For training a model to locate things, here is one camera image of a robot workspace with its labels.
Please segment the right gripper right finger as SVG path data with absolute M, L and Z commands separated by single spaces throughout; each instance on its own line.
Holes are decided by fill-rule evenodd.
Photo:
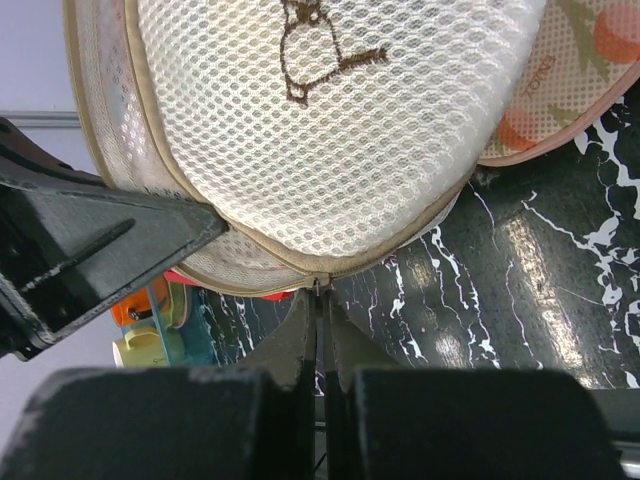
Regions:
M 551 370 L 411 369 L 322 297 L 332 479 L 621 479 L 595 401 Z

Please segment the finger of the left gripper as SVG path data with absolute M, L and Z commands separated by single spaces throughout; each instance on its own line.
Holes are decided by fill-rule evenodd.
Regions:
M 210 206 L 113 190 L 2 119 L 2 355 L 31 360 L 227 229 Z

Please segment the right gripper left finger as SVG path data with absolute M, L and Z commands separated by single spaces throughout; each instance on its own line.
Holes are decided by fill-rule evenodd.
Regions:
M 1 459 L 5 479 L 310 479 L 314 295 L 225 367 L 83 368 L 48 377 Z

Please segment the white mesh laundry bag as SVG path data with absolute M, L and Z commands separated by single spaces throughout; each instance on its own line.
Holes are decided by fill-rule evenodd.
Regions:
M 109 186 L 212 206 L 178 265 L 295 290 L 438 225 L 529 57 L 542 1 L 67 1 L 79 119 Z

